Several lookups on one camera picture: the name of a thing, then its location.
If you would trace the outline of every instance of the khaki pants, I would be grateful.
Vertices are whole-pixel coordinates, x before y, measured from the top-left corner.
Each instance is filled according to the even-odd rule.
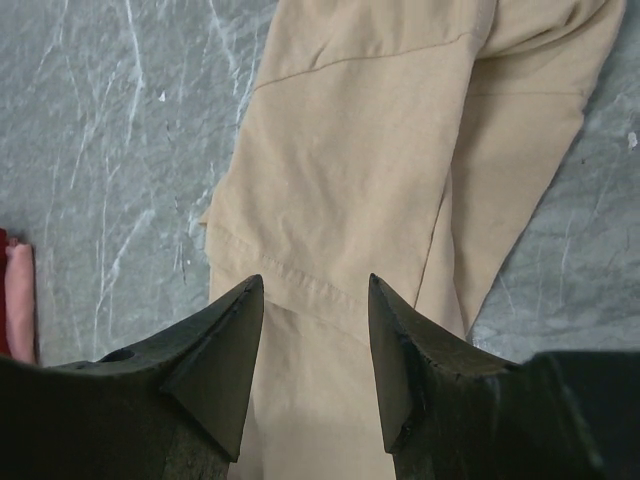
[[[582,123],[624,0],[280,0],[207,220],[267,305],[244,480],[393,479],[369,274],[464,336]]]

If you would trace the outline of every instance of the seam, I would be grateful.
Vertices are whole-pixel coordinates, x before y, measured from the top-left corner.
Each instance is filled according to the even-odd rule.
[[[286,76],[284,76],[282,78],[276,78],[275,80],[268,80],[265,83],[261,83],[260,85],[257,85],[253,89],[253,92],[254,93],[257,92],[262,87],[266,87],[266,86],[272,85],[274,83],[280,83],[280,82],[283,82],[283,81],[288,80],[290,78],[298,77],[300,75],[304,75],[306,73],[317,72],[318,70],[322,70],[323,68],[327,68],[327,67],[330,67],[332,65],[336,65],[338,63],[350,62],[350,61],[353,61],[353,60],[379,60],[379,59],[382,59],[382,58],[400,57],[400,56],[406,55],[408,53],[415,53],[415,52],[419,52],[419,51],[422,51],[422,50],[428,50],[430,48],[444,47],[446,45],[451,45],[452,43],[456,43],[458,40],[460,40],[462,37],[464,37],[466,35],[478,38],[477,35],[475,34],[475,32],[473,32],[473,31],[464,32],[464,33],[461,33],[460,35],[458,35],[453,40],[449,40],[449,41],[444,42],[444,43],[437,43],[437,44],[434,44],[434,45],[425,45],[425,46],[422,46],[422,47],[417,47],[417,48],[412,48],[412,49],[409,49],[409,50],[405,50],[403,52],[387,53],[387,54],[383,54],[383,55],[372,55],[372,56],[366,56],[366,57],[341,58],[340,60],[334,60],[333,62],[326,63],[326,64],[324,64],[324,65],[322,65],[320,67],[311,68],[309,70],[304,70],[302,72],[292,73],[292,74],[286,75]]]
[[[220,264],[216,263],[215,261],[212,261],[212,262],[211,262],[211,265],[215,268],[215,270],[214,270],[214,275],[215,275],[215,272],[216,272],[216,271],[222,271],[222,272],[223,272],[224,274],[226,274],[227,276],[231,276],[231,275],[233,275],[233,274],[232,274],[229,270],[227,270],[223,265],[220,265]],[[325,326],[325,327],[327,327],[327,328],[332,328],[333,330],[335,330],[335,331],[337,331],[337,332],[340,332],[342,335],[345,335],[346,337],[349,337],[349,338],[351,338],[352,340],[354,340],[354,341],[358,342],[360,345],[362,345],[362,346],[364,346],[364,347],[369,348],[369,344],[368,344],[367,342],[363,342],[363,341],[360,339],[360,337],[358,337],[357,335],[355,335],[355,334],[353,334],[353,333],[351,333],[351,332],[348,332],[348,331],[346,331],[346,330],[344,330],[344,329],[340,328],[340,327],[339,327],[338,325],[336,325],[334,322],[332,322],[332,321],[330,321],[330,320],[327,320],[327,319],[325,319],[324,317],[321,317],[321,316],[319,316],[319,315],[317,315],[317,314],[315,314],[315,313],[301,313],[301,312],[298,312],[298,311],[296,311],[296,310],[292,310],[291,308],[288,308],[288,307],[284,307],[284,306],[282,306],[282,305],[279,305],[279,304],[277,304],[277,303],[275,303],[275,302],[273,302],[273,301],[271,301],[271,300],[269,300],[269,299],[267,299],[267,298],[265,298],[265,301],[267,301],[267,302],[269,302],[269,303],[271,303],[271,304],[275,305],[275,306],[276,306],[276,307],[278,307],[278,308],[281,308],[282,310],[287,310],[288,312],[293,312],[293,313],[296,313],[296,314],[298,314],[298,315],[304,315],[305,317],[310,318],[312,322],[322,324],[322,325],[324,325],[324,326]]]
[[[475,36],[476,36],[476,38],[478,38],[478,40],[480,39],[480,37],[477,35],[478,33],[480,33],[479,32],[479,30],[480,30],[480,19],[482,18],[482,12],[484,10],[485,5],[486,4],[484,2],[479,2],[478,8],[476,8],[476,23],[475,23],[476,28],[474,29],[474,33],[476,34]]]
[[[442,204],[444,203],[444,196],[447,192],[447,182],[453,181],[449,178],[451,175],[451,167],[449,167],[449,173],[445,178],[444,185],[442,186],[442,192],[440,194],[440,205],[438,205],[438,213],[436,214],[435,221],[433,222],[433,228],[431,229],[431,235],[429,236],[429,245],[427,246],[427,255],[424,259],[424,266],[422,267],[422,275],[420,275],[420,283],[418,283],[418,291],[416,293],[416,300],[413,302],[413,309],[416,310],[418,306],[418,300],[420,300],[420,293],[422,292],[422,286],[424,284],[424,277],[427,274],[427,264],[429,263],[429,255],[431,254],[431,247],[433,247],[433,236],[436,232],[436,225],[438,224],[438,217],[442,211]]]
[[[577,96],[583,97],[584,93],[577,92],[479,92],[479,93],[467,93],[467,97],[498,97],[509,95],[560,95],[560,96]]]
[[[236,237],[234,234],[232,234],[229,230],[227,230],[226,228],[219,226],[219,225],[212,225],[212,228],[215,230],[219,230],[221,231],[227,238],[223,239],[225,244],[230,244],[230,243],[235,243],[236,247],[241,247],[242,249],[246,250],[250,250],[252,252],[255,252],[260,260],[265,260],[266,262],[269,263],[273,263],[278,267],[281,267],[282,270],[286,270],[286,271],[290,271],[293,273],[297,273],[299,275],[301,275],[303,278],[309,279],[314,283],[317,283],[319,285],[322,286],[326,286],[329,287],[329,289],[339,293],[341,296],[345,297],[345,300],[355,303],[357,306],[364,306],[363,302],[360,302],[359,300],[357,300],[356,298],[352,297],[351,295],[349,295],[347,292],[345,292],[344,290],[341,290],[340,288],[336,287],[335,285],[333,285],[332,283],[327,282],[326,280],[320,280],[319,278],[314,277],[313,275],[310,275],[302,270],[299,270],[295,267],[291,267],[289,265],[286,265],[284,263],[282,263],[279,260],[276,260],[275,258],[270,257],[269,255],[265,255],[262,254],[258,251],[258,249],[256,249],[255,247],[251,246],[250,244],[248,244],[247,242],[245,242],[244,240],[240,239],[239,237]],[[290,281],[289,279],[286,278],[286,276],[281,273],[278,272],[276,269],[274,269],[273,267],[269,266],[268,263],[264,264],[265,267],[269,268],[270,271],[272,271],[272,273],[274,273],[275,275],[277,275],[278,277],[282,278],[285,281]],[[213,263],[221,266],[218,262],[216,262],[215,260],[213,260]],[[307,290],[310,290],[313,293],[317,293],[320,294],[322,292],[318,291],[317,288],[314,288],[312,285],[309,284],[302,284],[302,287],[306,288]]]

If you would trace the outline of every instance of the pant leg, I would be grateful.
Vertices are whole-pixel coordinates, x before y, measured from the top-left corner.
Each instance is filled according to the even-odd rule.
[[[452,163],[454,283],[465,331],[582,125],[624,8],[624,0],[498,3]]]
[[[209,209],[214,268],[364,342],[372,272],[415,302],[494,4],[282,0]]]
[[[254,460],[264,478],[393,478],[379,420],[362,408],[375,401],[359,300],[366,298],[368,273],[384,276],[458,334],[462,318],[473,316],[469,304],[478,303],[477,295],[466,297],[460,278],[468,282],[478,267],[460,238],[478,232],[479,223],[465,220],[472,210],[461,206],[477,194],[459,197],[465,184],[455,165],[464,162],[450,174],[450,161],[493,5],[474,4],[486,9],[473,12],[468,5],[279,6],[207,226],[207,251],[220,277],[236,281],[259,272],[266,280],[252,393],[260,458],[241,457]],[[513,38],[535,46],[530,33]],[[516,56],[512,43],[485,53]],[[482,118],[477,111],[476,118]],[[471,191],[484,191],[490,201],[495,192],[482,186],[491,184],[469,177],[463,175]],[[426,288],[434,284],[438,294]],[[456,312],[458,297],[464,308]]]

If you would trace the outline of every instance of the pink cloth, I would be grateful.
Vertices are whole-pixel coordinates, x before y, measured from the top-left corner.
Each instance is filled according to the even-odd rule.
[[[4,303],[4,272],[7,268],[7,232],[0,228],[0,355],[11,356],[7,343],[7,313]]]
[[[6,344],[13,358],[35,364],[33,249],[31,245],[22,244],[15,238],[10,239],[6,244],[2,242],[0,248],[6,254],[4,271]]]

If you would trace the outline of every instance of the gray marble floor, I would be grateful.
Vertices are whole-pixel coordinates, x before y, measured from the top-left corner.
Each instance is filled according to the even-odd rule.
[[[273,0],[0,0],[0,225],[36,247],[45,364],[203,307],[198,217],[228,168]],[[472,341],[523,360],[640,346],[640,0]]]

